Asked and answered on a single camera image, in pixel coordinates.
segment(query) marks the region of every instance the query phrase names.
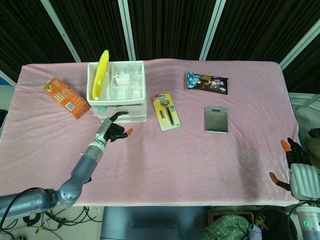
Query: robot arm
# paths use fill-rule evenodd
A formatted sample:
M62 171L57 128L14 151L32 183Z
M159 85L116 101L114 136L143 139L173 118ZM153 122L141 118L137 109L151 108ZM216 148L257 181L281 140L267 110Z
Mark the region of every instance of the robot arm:
M269 172L271 180L279 187L291 191L292 196L300 201L320 199L320 181L317 168L311 165L308 154L301 146L288 138L288 145L281 141L285 151L289 168L290 183L277 179L273 172Z
M84 184L90 182L91 175L104 154L107 141L127 138L132 129L125 132L122 126L114 123L126 111L117 112L104 120L96 132L94 141L89 144L81 158L73 168L71 177L61 185L59 190L35 188L21 194L11 206L7 216L4 216L8 206L20 193L0 196L0 219L16 219L30 214L41 213L48 209L70 208L80 197Z

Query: table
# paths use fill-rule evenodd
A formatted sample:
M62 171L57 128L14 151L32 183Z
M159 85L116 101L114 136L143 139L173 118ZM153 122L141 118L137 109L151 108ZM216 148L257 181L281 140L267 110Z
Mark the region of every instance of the table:
M228 95L186 88L187 72L228 78ZM230 206L297 203L269 172L288 182L280 140L298 140L298 124L274 62L145 61L148 120L122 124L129 138L108 143L75 205ZM87 63L21 69L0 139L0 195L54 188L70 177L101 122L76 120L44 91L59 77L86 98ZM170 92L181 127L162 132L152 96ZM228 134L204 132L204 108L228 109Z

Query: white pole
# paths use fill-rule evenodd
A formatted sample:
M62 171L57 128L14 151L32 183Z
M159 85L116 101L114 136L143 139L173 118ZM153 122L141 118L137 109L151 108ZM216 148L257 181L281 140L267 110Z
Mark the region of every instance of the white pole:
M301 40L292 48L292 50L280 62L282 70L284 70L320 33L320 19L309 29L309 31L301 38Z
M43 7L45 8L46 12L49 14L49 17L51 18L53 24L55 25L56 29L59 31L62 39L64 40L66 46L68 47L68 49L70 50L74 60L77 63L81 62L81 59L74 47L74 45L72 44L70 38L68 37L67 32L64 29L64 26L62 26L54 8L52 7L51 3L49 0L40 0Z
M132 29L131 29L128 0L118 0L118 5L119 5L119 10L121 15L123 33L124 33L125 44L128 52L129 61L135 61L136 52L135 52L134 38L132 35Z
M209 22L208 30L206 31L205 39L203 42L202 50L200 53L199 60L204 61L207 59L208 52L211 46L211 43L214 39L218 23L220 21L221 14L224 10L226 0L216 0Z
M8 77L3 71L0 70L0 78L3 78L6 82L8 82L11 86L16 87L17 84L10 77Z

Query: chocolate candy bag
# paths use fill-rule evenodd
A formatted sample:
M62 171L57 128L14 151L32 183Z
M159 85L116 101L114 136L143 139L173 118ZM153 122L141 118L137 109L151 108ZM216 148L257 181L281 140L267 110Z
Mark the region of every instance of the chocolate candy bag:
M187 88L227 95L228 78L188 72Z

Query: yellow banana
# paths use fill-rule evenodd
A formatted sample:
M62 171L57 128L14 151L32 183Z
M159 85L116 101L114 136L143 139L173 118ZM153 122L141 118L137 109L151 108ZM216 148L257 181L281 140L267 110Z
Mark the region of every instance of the yellow banana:
M92 99L99 100L102 87L104 85L104 80L106 76L106 71L109 63L109 51L104 50L102 53L98 66L96 68L96 73L92 85Z

